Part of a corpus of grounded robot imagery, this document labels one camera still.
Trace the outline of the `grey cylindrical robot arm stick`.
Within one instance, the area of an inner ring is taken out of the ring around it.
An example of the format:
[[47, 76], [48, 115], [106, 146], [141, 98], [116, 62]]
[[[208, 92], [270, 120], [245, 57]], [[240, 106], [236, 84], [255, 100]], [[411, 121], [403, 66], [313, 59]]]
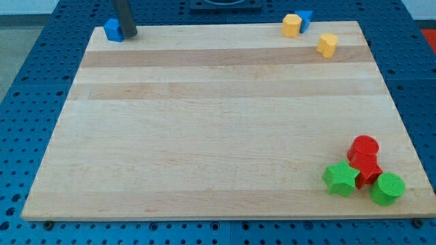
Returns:
[[138, 30], [131, 10], [129, 0], [112, 0], [114, 11], [117, 14], [121, 31], [125, 38], [137, 36]]

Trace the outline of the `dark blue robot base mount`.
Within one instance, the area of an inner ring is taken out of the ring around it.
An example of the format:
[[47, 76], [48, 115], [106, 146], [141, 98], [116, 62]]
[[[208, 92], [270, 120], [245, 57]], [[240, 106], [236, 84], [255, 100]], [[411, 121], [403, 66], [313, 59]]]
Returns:
[[189, 0], [191, 12], [219, 10], [260, 10], [262, 0]]

